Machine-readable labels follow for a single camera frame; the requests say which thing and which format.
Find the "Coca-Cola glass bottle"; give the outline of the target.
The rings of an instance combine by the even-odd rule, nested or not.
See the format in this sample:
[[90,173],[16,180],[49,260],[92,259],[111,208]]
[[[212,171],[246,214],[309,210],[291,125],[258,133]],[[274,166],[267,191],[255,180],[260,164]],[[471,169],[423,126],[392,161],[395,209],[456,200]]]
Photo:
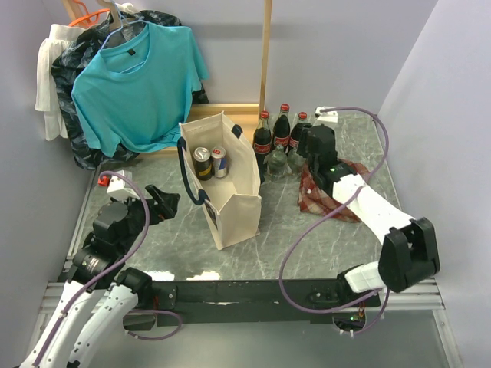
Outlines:
[[272,133],[269,128],[269,112],[263,110],[259,114],[259,124],[255,129],[252,148],[255,152],[261,182],[264,182],[265,158],[270,153],[272,144]]
[[280,106],[279,115],[275,121],[272,133],[272,146],[281,146],[286,152],[289,145],[291,127],[289,122],[290,106],[286,103]]
[[298,147],[298,142],[300,140],[302,130],[304,128],[309,128],[310,126],[311,124],[308,122],[308,114],[306,112],[298,113],[295,119],[295,124],[290,134],[290,139],[288,143],[289,152]]

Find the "green cap clear bottle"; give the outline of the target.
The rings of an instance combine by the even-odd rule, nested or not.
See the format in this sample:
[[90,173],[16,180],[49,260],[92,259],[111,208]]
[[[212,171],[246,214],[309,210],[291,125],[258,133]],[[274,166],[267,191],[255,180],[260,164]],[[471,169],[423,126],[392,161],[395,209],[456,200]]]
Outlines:
[[287,164],[291,174],[294,177],[299,177],[305,164],[305,158],[301,156],[298,153],[298,150],[294,147],[288,151]]
[[269,155],[267,161],[267,172],[272,180],[281,179],[285,175],[287,166],[287,155],[283,145],[277,145]]

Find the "red tab drink can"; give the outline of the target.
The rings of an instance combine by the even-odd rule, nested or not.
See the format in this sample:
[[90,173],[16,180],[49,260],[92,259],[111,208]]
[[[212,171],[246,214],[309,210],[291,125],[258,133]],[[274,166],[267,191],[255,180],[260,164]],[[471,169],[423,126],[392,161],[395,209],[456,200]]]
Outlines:
[[226,150],[221,146],[215,146],[211,151],[214,176],[222,179],[227,175]]

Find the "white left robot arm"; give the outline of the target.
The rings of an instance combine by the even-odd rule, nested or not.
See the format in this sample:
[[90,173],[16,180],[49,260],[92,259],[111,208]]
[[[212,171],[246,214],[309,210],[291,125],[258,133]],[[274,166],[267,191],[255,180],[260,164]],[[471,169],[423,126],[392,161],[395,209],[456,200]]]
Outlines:
[[140,234],[173,219],[180,195],[154,185],[149,199],[111,199],[73,258],[61,297],[23,367],[86,367],[95,349],[135,307],[155,304],[153,280],[125,263]]

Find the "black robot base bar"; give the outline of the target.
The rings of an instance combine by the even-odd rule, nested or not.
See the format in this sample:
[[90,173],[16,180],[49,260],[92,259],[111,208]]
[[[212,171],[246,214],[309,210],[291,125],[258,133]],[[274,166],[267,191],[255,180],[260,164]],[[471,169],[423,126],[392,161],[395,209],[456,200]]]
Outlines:
[[[367,297],[365,307],[379,307],[380,298],[366,291],[355,294],[333,278],[284,281],[289,297],[303,307],[332,309]],[[283,297],[277,280],[154,281],[152,291],[137,303],[139,310],[172,311],[185,324],[293,322],[330,324],[333,314],[310,314],[296,309]]]

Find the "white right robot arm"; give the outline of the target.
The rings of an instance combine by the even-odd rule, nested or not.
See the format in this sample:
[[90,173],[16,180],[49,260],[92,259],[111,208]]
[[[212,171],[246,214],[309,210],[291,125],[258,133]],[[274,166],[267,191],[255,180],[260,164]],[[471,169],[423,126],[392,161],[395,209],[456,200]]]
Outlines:
[[412,218],[391,205],[352,166],[341,161],[332,128],[304,128],[298,152],[305,157],[315,185],[336,202],[346,204],[382,245],[378,261],[337,276],[336,295],[342,304],[353,305],[364,292],[381,288],[400,293],[440,271],[432,222]]

